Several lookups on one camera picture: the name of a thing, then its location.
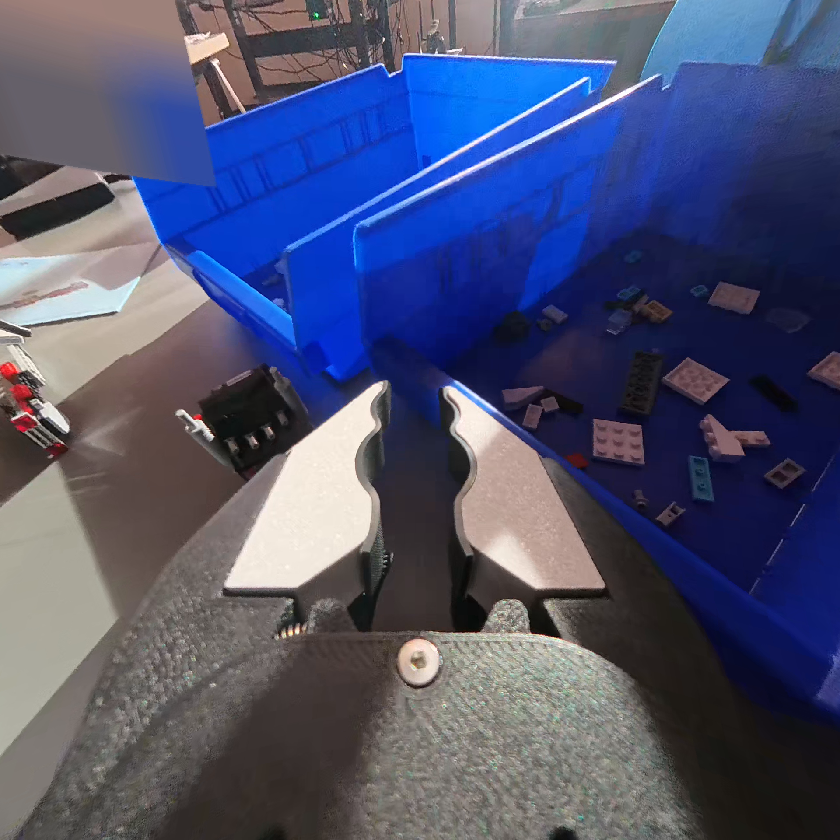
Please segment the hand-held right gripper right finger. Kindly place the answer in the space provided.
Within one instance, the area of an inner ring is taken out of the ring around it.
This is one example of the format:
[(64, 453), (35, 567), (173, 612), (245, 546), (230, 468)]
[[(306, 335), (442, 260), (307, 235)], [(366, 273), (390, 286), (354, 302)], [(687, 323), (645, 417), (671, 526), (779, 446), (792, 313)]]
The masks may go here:
[(456, 614), (503, 600), (600, 597), (606, 583), (542, 457), (452, 385), (438, 393), (459, 483), (449, 559)]

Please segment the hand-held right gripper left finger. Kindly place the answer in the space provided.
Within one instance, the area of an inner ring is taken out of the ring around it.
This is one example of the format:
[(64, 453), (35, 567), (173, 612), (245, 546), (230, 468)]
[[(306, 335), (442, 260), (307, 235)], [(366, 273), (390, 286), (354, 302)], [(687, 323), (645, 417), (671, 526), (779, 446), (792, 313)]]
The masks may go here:
[(389, 570), (373, 480), (384, 464), (392, 388), (378, 381), (295, 444), (224, 583), (226, 595), (320, 600), (370, 621)]

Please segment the red grey toy brick model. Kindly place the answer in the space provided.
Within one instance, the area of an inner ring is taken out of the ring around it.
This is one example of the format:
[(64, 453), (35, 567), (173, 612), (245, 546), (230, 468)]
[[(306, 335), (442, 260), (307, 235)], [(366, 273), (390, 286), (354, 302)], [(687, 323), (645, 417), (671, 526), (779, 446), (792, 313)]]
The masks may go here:
[(69, 449), (70, 424), (46, 399), (46, 379), (21, 346), (1, 346), (1, 410), (14, 429), (55, 460)]

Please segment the grey toy brick truck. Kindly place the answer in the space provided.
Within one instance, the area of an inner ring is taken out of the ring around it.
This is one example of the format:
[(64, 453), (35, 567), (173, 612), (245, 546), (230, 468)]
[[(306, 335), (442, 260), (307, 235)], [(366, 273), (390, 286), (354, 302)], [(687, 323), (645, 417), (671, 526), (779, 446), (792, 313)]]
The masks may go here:
[(175, 415), (194, 442), (245, 481), (313, 430), (291, 381), (267, 364), (214, 388), (198, 407)]

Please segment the grey desk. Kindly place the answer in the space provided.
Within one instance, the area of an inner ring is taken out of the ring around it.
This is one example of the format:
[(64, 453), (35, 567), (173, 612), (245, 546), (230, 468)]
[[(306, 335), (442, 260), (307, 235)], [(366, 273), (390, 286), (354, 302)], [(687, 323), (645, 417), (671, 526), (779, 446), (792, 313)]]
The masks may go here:
[(242, 486), (175, 417), (234, 375), (267, 362), (320, 423), (373, 381), (309, 376), (255, 339), (159, 247), (129, 182), (96, 213), (12, 243), (2, 257), (117, 248), (107, 279), (140, 277), (120, 312), (38, 327), (27, 342), (50, 398), (70, 420), (51, 461), (2, 426), (2, 753), (33, 731), (82, 663), (131, 615), (161, 569)]

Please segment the light blue instruction booklet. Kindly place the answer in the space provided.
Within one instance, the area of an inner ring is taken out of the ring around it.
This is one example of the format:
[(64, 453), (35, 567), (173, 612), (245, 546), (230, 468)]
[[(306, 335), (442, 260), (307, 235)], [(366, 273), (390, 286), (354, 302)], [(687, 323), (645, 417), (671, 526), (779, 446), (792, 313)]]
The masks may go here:
[(162, 255), (152, 243), (1, 261), (1, 320), (21, 329), (121, 312)]

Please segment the pile of pale flat bricks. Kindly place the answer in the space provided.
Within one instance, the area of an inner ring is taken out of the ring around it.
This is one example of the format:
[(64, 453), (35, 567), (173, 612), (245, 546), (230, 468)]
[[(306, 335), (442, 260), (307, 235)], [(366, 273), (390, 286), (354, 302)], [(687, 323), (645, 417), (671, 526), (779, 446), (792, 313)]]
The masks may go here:
[(838, 277), (655, 239), (553, 294), (493, 395), (615, 496), (691, 533), (783, 528), (838, 461)]

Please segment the black flat device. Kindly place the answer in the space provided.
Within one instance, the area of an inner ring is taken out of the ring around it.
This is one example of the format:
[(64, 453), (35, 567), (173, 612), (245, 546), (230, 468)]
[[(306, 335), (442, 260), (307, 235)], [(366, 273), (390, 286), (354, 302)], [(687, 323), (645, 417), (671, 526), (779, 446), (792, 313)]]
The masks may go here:
[(96, 183), (46, 198), (1, 215), (2, 229), (21, 241), (76, 222), (111, 204), (115, 194), (107, 183)]

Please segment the pile of loose toy bricks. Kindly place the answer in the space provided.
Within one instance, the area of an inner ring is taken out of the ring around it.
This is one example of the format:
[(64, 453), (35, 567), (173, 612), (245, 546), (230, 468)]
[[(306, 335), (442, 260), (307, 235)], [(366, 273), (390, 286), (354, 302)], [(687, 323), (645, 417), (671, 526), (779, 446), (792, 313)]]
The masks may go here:
[(284, 312), (290, 311), (289, 280), (287, 276), (287, 261), (279, 258), (266, 268), (263, 279), (259, 282), (261, 293), (270, 302)]

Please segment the blue plastic bin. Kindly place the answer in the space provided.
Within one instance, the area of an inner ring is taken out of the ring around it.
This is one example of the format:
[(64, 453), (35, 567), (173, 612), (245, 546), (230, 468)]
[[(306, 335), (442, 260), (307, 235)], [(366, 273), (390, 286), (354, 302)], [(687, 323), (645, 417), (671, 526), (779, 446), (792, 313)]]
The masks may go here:
[[(345, 382), (367, 366), (356, 226), (596, 104), (616, 63), (409, 55), (207, 130), (216, 185), (136, 178), (165, 251), (256, 337)], [(287, 261), (290, 311), (259, 289)]]
[(838, 722), (838, 461), (783, 528), (691, 533), (615, 496), (493, 395), (499, 351), (553, 294), (655, 239), (838, 277), (838, 70), (685, 64), (360, 223), (362, 334), (427, 416), (453, 385), (569, 467), (653, 554), (730, 675), (766, 704)]

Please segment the wooden top table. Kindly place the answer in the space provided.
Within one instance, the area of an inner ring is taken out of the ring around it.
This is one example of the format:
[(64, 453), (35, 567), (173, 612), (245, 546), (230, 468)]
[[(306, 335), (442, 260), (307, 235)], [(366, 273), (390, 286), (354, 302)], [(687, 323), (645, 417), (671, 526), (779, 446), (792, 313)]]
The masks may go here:
[(229, 47), (224, 33), (199, 33), (184, 36), (186, 53), (195, 79), (204, 78), (221, 119), (246, 113), (234, 88), (225, 76), (218, 56)]

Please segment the black equipment rack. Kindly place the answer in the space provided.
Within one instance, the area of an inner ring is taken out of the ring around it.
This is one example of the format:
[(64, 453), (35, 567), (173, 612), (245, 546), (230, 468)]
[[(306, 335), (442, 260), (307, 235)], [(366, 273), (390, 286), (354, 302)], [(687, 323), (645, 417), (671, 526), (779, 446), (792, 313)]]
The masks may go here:
[(255, 100), (381, 65), (409, 54), (492, 56), (498, 2), (186, 1), (176, 3), (187, 35), (221, 34), (219, 57), (237, 91)]

